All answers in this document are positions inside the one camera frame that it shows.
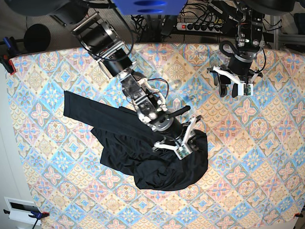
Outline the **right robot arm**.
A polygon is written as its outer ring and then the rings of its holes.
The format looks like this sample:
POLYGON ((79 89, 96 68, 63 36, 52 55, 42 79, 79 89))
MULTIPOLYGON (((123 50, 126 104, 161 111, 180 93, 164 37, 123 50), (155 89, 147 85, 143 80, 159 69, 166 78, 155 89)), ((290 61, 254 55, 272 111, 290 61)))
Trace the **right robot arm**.
POLYGON ((126 45, 115 29, 104 21, 99 12, 93 13, 75 27, 72 34, 82 47, 111 76, 118 78, 123 94, 129 98, 138 118, 154 132, 163 135, 162 141, 154 143, 154 150, 168 149, 182 160, 198 151, 195 124, 200 116, 193 116, 189 122, 180 123, 176 118, 190 110, 190 106, 170 112, 166 98, 159 89, 148 83, 148 78, 132 69, 133 62, 125 52, 126 45))

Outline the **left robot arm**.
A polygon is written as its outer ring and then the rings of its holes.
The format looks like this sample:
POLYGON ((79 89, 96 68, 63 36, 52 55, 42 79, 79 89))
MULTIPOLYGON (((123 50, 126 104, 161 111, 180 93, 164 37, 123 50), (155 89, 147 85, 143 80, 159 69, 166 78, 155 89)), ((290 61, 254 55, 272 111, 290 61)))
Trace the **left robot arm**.
POLYGON ((252 96, 254 94, 254 81, 263 77, 263 69, 252 70, 253 61, 259 52, 263 52, 263 14, 248 7, 244 3, 237 3, 236 14, 237 34, 235 43, 222 41, 219 44, 220 52, 229 58, 227 65, 215 65, 208 68, 213 75, 214 85, 218 87, 219 95, 227 95, 227 86, 233 84, 233 98, 237 96, 252 96))

